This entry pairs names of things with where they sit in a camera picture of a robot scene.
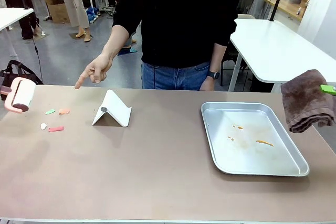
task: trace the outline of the red piece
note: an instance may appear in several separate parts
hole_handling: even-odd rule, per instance
[[[63,131],[64,126],[56,127],[56,128],[49,128],[49,132],[55,132],[55,131]]]

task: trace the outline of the wristwatch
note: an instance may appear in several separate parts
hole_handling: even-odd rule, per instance
[[[210,76],[210,77],[212,77],[212,78],[214,78],[214,79],[218,79],[219,78],[219,72],[208,72],[208,75],[207,76]]]

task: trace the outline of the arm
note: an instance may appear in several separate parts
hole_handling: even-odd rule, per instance
[[[229,43],[231,34],[236,30],[235,19],[238,17],[238,3],[239,0],[213,0],[213,37],[215,43],[209,68],[211,72],[219,72],[221,69],[226,46]],[[215,80],[212,77],[207,77],[200,90],[214,90],[214,85]]]
[[[86,66],[75,89],[79,89],[88,77],[93,83],[99,83],[106,78],[106,72],[111,68],[113,59],[140,23],[141,7],[142,0],[119,0],[110,38],[101,54]]]

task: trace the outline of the wall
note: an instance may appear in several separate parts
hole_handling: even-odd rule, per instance
[[[313,44],[336,60],[336,0],[331,0]]]
[[[336,59],[336,0],[310,0],[298,34]]]

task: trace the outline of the blue jeans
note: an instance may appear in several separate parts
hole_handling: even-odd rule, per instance
[[[207,77],[209,66],[210,62],[205,62],[190,68],[168,68],[143,62],[141,65],[142,88],[200,90]]]

